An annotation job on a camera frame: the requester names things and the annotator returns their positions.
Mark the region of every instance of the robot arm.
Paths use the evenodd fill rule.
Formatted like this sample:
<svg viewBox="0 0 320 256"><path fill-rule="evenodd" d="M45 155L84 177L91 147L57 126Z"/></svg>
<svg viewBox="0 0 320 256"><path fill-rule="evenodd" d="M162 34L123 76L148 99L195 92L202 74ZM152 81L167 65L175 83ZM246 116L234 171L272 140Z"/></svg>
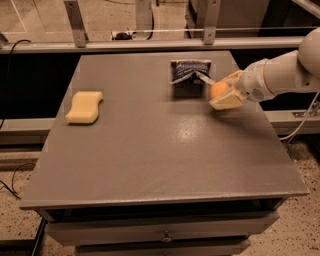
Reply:
<svg viewBox="0 0 320 256"><path fill-rule="evenodd" d="M217 86L227 84L217 93ZM274 59L252 63L212 85L210 104L215 109L242 105L243 100L270 100L287 92L307 93L320 90L320 28L313 30L302 41L298 51Z"/></svg>

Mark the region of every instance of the tabletop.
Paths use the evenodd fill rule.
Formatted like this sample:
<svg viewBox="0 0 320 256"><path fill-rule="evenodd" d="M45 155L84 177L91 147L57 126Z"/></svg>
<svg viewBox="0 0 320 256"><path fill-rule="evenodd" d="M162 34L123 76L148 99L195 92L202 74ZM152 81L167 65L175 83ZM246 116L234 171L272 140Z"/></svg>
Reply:
<svg viewBox="0 0 320 256"><path fill-rule="evenodd" d="M229 51L82 56L20 207L307 194L260 105L216 111L207 86L200 97L175 97L176 59L211 60L213 80L238 69ZM92 125L64 119L78 91L103 93Z"/></svg>

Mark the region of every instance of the black pouch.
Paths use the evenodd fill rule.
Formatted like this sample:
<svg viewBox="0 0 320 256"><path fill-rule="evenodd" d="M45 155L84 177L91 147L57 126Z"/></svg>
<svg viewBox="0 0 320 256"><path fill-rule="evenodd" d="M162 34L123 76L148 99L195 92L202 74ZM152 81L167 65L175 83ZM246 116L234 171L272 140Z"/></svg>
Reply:
<svg viewBox="0 0 320 256"><path fill-rule="evenodd" d="M197 72L209 77L210 60L173 60L172 84L175 97L201 97L204 82Z"/></svg>

